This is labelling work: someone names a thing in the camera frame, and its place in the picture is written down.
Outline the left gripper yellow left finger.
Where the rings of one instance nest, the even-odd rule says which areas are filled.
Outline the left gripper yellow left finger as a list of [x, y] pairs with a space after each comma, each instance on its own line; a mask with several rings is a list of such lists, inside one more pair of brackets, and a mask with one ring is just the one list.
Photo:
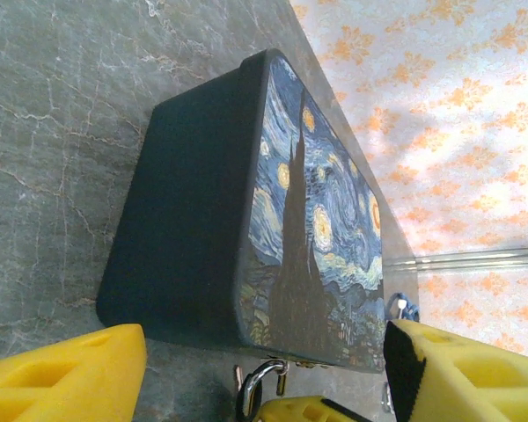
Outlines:
[[138, 324], [0, 359], [0, 422], [131, 422], [146, 360]]

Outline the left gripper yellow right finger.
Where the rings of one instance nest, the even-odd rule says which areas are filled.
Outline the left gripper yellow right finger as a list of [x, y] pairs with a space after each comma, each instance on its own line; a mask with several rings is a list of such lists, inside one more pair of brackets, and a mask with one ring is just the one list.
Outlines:
[[528, 357], [409, 320], [385, 330], [397, 422], [528, 422]]

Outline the blue stethoscope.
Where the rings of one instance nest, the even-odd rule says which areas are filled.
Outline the blue stethoscope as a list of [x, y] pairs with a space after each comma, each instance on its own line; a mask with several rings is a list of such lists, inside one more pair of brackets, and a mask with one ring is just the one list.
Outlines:
[[404, 293], [393, 294], [385, 305], [385, 319], [405, 319], [420, 322], [420, 308], [412, 302]]

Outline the starry night painting box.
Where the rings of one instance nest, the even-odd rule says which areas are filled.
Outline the starry night painting box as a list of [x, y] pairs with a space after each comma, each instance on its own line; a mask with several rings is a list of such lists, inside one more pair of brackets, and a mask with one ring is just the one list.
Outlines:
[[147, 338], [379, 373], [378, 199], [284, 54], [157, 105], [99, 287]]

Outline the aluminium corner post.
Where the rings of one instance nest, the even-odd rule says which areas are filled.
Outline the aluminium corner post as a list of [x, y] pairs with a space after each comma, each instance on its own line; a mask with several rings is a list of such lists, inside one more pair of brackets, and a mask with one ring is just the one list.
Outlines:
[[528, 266], [528, 247], [497, 251], [470, 251], [386, 260], [393, 271], [443, 271]]

